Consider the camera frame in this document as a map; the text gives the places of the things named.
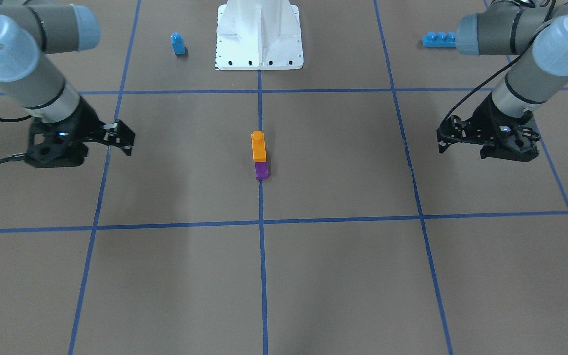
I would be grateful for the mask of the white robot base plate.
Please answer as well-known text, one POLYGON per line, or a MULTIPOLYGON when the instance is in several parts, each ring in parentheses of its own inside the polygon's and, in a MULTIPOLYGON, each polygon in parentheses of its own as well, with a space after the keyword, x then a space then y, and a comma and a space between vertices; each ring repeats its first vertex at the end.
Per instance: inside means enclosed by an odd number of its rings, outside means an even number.
POLYGON ((217 15, 216 70, 303 68, 300 11, 288 0, 228 0, 217 15))

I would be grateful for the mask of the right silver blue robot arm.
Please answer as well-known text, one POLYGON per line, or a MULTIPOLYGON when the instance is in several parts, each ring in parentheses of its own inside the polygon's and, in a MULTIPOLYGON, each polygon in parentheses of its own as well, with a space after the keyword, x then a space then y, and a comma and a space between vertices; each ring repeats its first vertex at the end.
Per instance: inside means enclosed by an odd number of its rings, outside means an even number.
POLYGON ((0 1, 0 90, 32 120, 27 164, 80 166, 88 154, 85 141, 102 138, 96 112, 49 59, 93 49, 100 40, 100 23, 88 7, 0 1))

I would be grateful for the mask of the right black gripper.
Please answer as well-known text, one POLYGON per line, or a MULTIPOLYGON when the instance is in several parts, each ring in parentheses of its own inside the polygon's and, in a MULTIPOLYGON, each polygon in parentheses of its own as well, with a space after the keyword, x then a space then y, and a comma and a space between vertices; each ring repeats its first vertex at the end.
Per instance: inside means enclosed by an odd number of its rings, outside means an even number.
POLYGON ((88 154, 84 142, 99 138, 102 122, 81 97, 75 111, 58 123, 43 123, 34 118, 29 128, 29 143, 23 161, 34 168, 67 168, 83 164, 88 154))

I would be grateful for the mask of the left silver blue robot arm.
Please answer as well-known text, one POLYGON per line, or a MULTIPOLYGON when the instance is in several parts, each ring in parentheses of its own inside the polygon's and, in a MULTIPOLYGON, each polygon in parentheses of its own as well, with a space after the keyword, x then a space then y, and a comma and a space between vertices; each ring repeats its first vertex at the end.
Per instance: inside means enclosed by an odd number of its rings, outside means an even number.
POLYGON ((467 143, 481 146, 482 159, 529 162, 538 157, 535 112, 568 83, 568 1, 547 8, 494 0, 485 12, 460 20, 456 49, 516 58, 471 118, 444 118, 437 130, 439 151, 467 143))

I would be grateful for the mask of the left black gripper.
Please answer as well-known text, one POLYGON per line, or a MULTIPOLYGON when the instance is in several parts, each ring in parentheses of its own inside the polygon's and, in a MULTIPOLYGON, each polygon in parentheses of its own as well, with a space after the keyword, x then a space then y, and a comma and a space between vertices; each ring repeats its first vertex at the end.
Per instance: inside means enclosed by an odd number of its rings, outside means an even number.
POLYGON ((531 110, 521 110, 520 117, 504 114, 489 94, 476 108, 476 128, 487 140, 480 151, 482 159, 529 162, 539 156, 541 135, 531 110))

